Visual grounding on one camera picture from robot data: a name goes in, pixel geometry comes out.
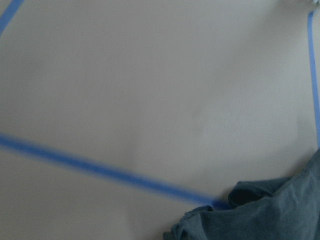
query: dark cloth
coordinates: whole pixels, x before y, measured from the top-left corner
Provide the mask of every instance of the dark cloth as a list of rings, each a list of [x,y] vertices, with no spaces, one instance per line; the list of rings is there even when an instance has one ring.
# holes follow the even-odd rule
[[[320,240],[320,150],[298,175],[239,182],[228,200],[186,213],[164,240]]]

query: blue line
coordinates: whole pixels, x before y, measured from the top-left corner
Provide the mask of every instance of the blue line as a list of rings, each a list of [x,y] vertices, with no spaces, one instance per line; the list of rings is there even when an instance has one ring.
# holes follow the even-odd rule
[[[309,16],[308,16],[308,42],[309,42],[309,56],[310,56],[310,69],[311,69],[311,79],[312,79],[316,136],[317,136],[318,148],[320,149],[320,105],[319,105],[318,79],[317,79],[317,68],[316,68],[314,37],[313,37],[314,15],[315,15],[315,12],[312,11],[309,13]]]
[[[0,35],[4,32],[12,18],[15,16],[20,6],[25,0],[12,0],[7,9],[0,17]]]
[[[188,202],[210,205],[216,209],[228,210],[230,207],[219,200],[197,192],[182,189],[178,186],[158,182],[156,180],[139,176],[115,167],[94,163],[93,161],[67,153],[59,152],[43,146],[35,145],[24,140],[13,138],[0,133],[0,147],[4,147],[20,154],[37,157],[39,160],[70,167],[93,175],[129,184],[141,189],[158,192]]]

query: teal cloth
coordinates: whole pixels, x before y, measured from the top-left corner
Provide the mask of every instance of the teal cloth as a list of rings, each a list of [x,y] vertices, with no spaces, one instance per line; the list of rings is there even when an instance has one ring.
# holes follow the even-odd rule
[[[320,240],[320,150],[296,176],[239,182],[228,200],[186,213],[164,240]]]

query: blue stripe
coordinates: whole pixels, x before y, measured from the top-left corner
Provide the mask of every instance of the blue stripe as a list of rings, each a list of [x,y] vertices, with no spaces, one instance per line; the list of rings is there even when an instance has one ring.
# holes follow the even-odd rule
[[[311,69],[311,80],[312,80],[312,91],[313,91],[313,106],[314,106],[314,117],[316,125],[316,136],[318,142],[318,148],[320,149],[320,105],[319,105],[319,91],[318,91],[318,79],[317,79],[317,68],[316,58],[314,49],[314,36],[313,36],[313,19],[315,12],[312,11],[308,16],[308,42],[309,42],[309,56],[310,56],[310,69]]]
[[[167,183],[162,183],[154,179],[123,171],[105,164],[94,163],[89,159],[35,145],[33,143],[13,138],[5,134],[0,134],[0,147],[4,147],[20,154],[37,157],[39,160],[44,162],[70,167],[74,170],[87,172],[99,177],[107,178],[109,180],[122,182],[124,184],[129,184],[141,189],[161,193],[191,203],[209,205],[220,210],[230,209],[226,203],[219,200],[214,200],[210,196],[185,190],[178,186]]]
[[[4,32],[12,18],[15,16],[20,6],[24,3],[25,0],[12,0],[10,5],[4,11],[0,17],[0,35]]]

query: blue tape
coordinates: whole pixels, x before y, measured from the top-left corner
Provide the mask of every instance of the blue tape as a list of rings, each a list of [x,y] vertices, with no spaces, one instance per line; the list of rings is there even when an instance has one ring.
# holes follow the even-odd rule
[[[312,80],[312,91],[313,91],[313,106],[314,106],[314,117],[316,126],[316,136],[318,148],[320,149],[320,104],[319,104],[319,91],[318,91],[318,78],[314,48],[314,35],[313,35],[313,19],[315,12],[312,11],[308,16],[308,42],[309,42],[309,56],[310,56],[310,69],[311,69],[311,80]]]
[[[15,16],[20,6],[25,0],[12,0],[7,9],[0,17],[0,35],[4,32],[12,18]]]
[[[141,189],[161,193],[170,197],[185,200],[200,205],[213,206],[215,209],[228,210],[229,205],[214,200],[210,196],[202,195],[197,192],[182,189],[178,186],[158,182],[156,180],[133,174],[105,164],[94,163],[93,161],[67,153],[59,152],[43,146],[35,145],[24,140],[0,134],[0,147],[9,149],[20,154],[37,157],[41,161],[59,164],[75,170],[87,172],[99,177],[122,182]]]

